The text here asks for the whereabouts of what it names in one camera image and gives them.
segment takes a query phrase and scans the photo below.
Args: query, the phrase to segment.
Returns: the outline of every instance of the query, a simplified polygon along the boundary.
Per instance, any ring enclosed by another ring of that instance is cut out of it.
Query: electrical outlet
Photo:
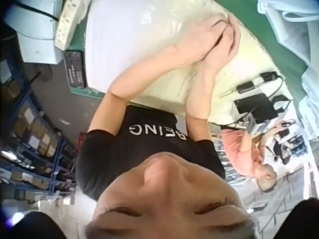
[[[66,50],[72,40],[80,15],[84,11],[82,0],[67,0],[64,4],[55,35],[55,46]]]

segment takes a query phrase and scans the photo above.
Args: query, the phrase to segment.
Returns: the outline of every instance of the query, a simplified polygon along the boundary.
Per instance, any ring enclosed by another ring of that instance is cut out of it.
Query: pink shirt
[[[234,169],[243,176],[253,176],[256,165],[264,159],[254,143],[251,149],[239,151],[243,134],[242,130],[223,129],[221,131],[226,155]]]

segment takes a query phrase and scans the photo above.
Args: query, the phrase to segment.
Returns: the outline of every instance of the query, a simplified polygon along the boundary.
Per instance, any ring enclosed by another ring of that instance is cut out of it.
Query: green table
[[[216,2],[234,13],[264,45],[277,67],[286,76],[287,86],[294,97],[295,107],[298,111],[299,101],[306,96],[301,82],[301,75],[307,68],[305,63],[277,42],[266,16],[257,12],[257,0],[216,0]],[[84,19],[78,25],[69,50],[84,51],[86,22],[87,19]],[[104,95],[91,89],[71,88],[71,92],[99,99]]]

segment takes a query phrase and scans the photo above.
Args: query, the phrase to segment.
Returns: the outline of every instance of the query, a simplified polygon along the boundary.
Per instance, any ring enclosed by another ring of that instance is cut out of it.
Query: white sheet
[[[226,14],[223,7],[210,0],[93,1],[85,44],[88,86],[106,92],[110,83],[133,62],[175,43],[188,23],[218,12]],[[225,124],[234,121],[230,110],[233,100],[239,96],[219,99],[219,95],[256,78],[261,72],[276,70],[280,74],[258,40],[244,26],[241,26],[241,32],[238,55],[216,78],[210,122]],[[196,72],[196,67],[172,71],[133,102],[183,115],[184,103]],[[270,95],[279,83],[270,83],[262,91]],[[286,85],[278,94],[292,98]]]

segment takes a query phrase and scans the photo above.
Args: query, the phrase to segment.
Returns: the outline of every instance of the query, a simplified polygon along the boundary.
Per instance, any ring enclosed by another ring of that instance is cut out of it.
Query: hand
[[[193,24],[176,45],[181,66],[202,60],[213,48],[227,26],[227,19],[216,15]]]
[[[224,29],[218,44],[212,48],[203,61],[205,70],[219,72],[238,53],[240,28],[234,15],[229,15],[229,25]]]
[[[268,130],[263,137],[270,138],[278,134],[279,132],[287,129],[288,127],[283,127],[281,123],[277,124],[275,127]]]

